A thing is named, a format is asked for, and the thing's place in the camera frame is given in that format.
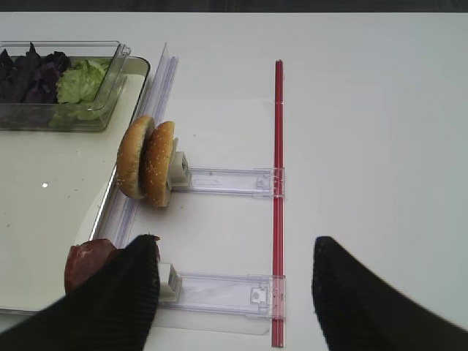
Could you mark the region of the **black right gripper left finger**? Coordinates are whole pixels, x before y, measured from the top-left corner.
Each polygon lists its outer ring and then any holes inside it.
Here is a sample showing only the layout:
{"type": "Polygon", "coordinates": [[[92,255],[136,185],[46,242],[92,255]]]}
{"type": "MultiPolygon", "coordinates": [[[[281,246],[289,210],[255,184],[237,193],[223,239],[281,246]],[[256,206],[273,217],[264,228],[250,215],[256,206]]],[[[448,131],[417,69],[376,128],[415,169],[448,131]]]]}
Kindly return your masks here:
{"type": "Polygon", "coordinates": [[[64,295],[1,333],[2,350],[142,350],[159,299],[135,290],[64,295]]]}

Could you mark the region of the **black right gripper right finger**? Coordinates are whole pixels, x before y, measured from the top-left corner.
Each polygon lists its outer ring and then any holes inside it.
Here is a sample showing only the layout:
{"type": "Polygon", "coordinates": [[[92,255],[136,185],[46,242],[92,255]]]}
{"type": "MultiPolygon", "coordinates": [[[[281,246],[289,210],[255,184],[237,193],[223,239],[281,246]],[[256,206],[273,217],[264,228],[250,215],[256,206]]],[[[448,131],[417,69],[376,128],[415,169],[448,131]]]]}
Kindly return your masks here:
{"type": "Polygon", "coordinates": [[[329,350],[466,350],[467,331],[391,287],[329,236],[316,238],[314,310],[329,350]]]}

